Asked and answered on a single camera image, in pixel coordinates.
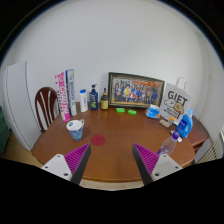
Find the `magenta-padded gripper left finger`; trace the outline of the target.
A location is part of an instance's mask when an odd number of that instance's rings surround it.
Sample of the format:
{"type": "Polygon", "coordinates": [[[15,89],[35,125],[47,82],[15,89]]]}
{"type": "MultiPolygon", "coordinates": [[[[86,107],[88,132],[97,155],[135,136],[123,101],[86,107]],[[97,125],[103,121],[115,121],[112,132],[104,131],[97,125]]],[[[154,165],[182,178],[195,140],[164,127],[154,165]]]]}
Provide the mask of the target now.
{"type": "Polygon", "coordinates": [[[66,155],[56,154],[42,169],[79,185],[91,154],[91,144],[87,143],[66,155]]]}

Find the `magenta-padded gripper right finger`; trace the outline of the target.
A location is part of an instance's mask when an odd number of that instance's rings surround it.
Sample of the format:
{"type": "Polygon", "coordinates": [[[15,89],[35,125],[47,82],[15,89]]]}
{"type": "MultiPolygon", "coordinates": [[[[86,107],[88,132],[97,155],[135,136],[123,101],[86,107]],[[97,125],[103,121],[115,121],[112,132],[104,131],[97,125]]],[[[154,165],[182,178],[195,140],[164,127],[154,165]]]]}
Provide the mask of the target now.
{"type": "Polygon", "coordinates": [[[144,185],[182,169],[182,167],[167,154],[158,155],[139,144],[133,144],[132,154],[136,160],[144,185]]]}

